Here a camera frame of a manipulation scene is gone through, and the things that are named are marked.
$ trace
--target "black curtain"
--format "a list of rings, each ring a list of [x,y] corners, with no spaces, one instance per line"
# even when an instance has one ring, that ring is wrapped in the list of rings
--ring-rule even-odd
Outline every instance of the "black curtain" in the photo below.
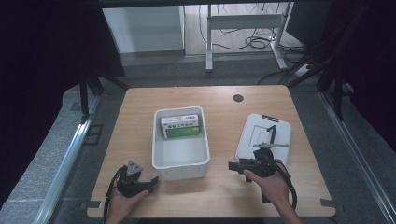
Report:
[[[92,70],[124,76],[102,9],[81,3],[2,3],[0,204],[56,120],[64,92]]]

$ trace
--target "white plastic bin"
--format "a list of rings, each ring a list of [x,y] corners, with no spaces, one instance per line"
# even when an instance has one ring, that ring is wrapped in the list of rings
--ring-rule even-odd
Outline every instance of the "white plastic bin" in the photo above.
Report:
[[[197,135],[164,138],[161,118],[197,114]],[[152,166],[164,180],[178,180],[206,175],[210,161],[204,110],[200,106],[161,109],[155,112],[152,136]]]

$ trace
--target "gray carpet floor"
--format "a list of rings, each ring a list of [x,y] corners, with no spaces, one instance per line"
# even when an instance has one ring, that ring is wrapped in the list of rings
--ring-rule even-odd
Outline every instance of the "gray carpet floor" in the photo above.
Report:
[[[214,71],[207,73],[202,57],[166,57],[149,55],[134,58],[124,55],[126,77],[119,80],[133,88],[175,86],[257,85],[268,74],[278,71],[272,55],[217,57]],[[268,76],[262,85],[274,85],[282,74]],[[367,187],[360,170],[335,128],[325,104],[315,89],[318,77],[311,77],[290,88],[290,94],[307,137],[317,158],[336,208],[334,217],[303,217],[305,223],[387,223]],[[86,204],[106,153],[125,91],[101,79],[105,93],[92,117],[92,126],[75,161],[62,196],[50,223],[102,223],[89,218]],[[64,107],[37,156],[11,193],[0,212],[0,223],[31,223],[42,204],[60,161],[79,123],[78,87],[64,94]],[[396,200],[396,155],[377,132],[356,111],[346,97],[343,100],[345,124],[357,145],[384,186],[392,201]],[[282,223],[280,218],[253,219],[131,219],[125,223]]]

